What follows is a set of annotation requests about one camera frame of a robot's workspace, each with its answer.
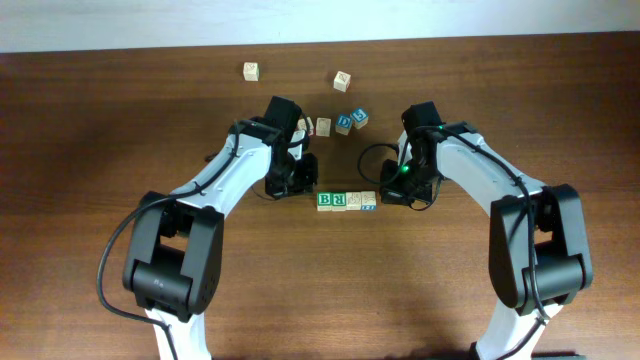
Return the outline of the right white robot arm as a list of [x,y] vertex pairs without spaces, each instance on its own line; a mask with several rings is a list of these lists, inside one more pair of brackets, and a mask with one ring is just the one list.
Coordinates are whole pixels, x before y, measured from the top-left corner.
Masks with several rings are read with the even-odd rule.
[[488,214],[488,268],[497,303],[472,359],[530,359],[550,320],[594,278],[583,207],[568,184],[519,171],[466,123],[408,125],[398,140],[398,176],[429,185],[449,179]]

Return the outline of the wooden block green letter R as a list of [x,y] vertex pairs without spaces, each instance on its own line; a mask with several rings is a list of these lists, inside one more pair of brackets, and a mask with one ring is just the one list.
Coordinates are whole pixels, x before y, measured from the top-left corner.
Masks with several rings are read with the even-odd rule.
[[347,197],[345,192],[333,192],[331,194],[331,207],[335,212],[347,209]]

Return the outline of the wooden block green letter B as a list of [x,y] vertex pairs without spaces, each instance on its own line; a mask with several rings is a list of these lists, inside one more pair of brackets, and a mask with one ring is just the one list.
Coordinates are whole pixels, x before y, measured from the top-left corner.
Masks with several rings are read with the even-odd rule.
[[317,210],[319,212],[332,210],[332,199],[330,192],[318,192],[316,196]]

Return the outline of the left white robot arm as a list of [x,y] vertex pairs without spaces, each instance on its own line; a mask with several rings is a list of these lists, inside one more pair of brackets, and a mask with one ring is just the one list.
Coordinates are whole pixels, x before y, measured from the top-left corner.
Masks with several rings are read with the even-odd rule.
[[273,199],[311,192],[309,142],[303,130],[243,120],[190,182],[141,199],[123,285],[152,322],[161,358],[210,358],[204,312],[219,284],[225,219],[259,180]]

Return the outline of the wooden block blue side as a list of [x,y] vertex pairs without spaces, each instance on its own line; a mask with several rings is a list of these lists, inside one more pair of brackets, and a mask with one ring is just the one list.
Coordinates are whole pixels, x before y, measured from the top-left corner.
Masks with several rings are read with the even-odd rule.
[[377,196],[375,191],[361,191],[361,210],[375,211],[377,209]]

